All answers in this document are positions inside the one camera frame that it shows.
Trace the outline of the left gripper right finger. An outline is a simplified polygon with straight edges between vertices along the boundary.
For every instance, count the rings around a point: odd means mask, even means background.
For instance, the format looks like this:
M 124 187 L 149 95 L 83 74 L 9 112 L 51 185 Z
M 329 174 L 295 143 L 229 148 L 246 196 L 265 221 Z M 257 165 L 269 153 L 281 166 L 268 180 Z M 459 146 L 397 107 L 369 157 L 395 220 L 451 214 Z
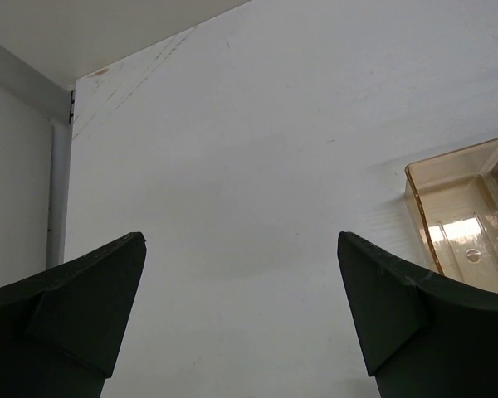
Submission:
M 382 397 L 498 397 L 498 294 L 388 253 L 353 232 L 340 273 Z

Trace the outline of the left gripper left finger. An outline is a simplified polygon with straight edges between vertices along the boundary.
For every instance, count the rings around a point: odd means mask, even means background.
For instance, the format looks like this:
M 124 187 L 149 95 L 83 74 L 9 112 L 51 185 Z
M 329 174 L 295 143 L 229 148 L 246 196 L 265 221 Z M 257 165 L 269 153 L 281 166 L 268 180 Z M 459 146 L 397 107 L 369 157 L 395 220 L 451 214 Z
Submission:
M 144 269 L 140 232 L 0 288 L 0 397 L 98 397 Z

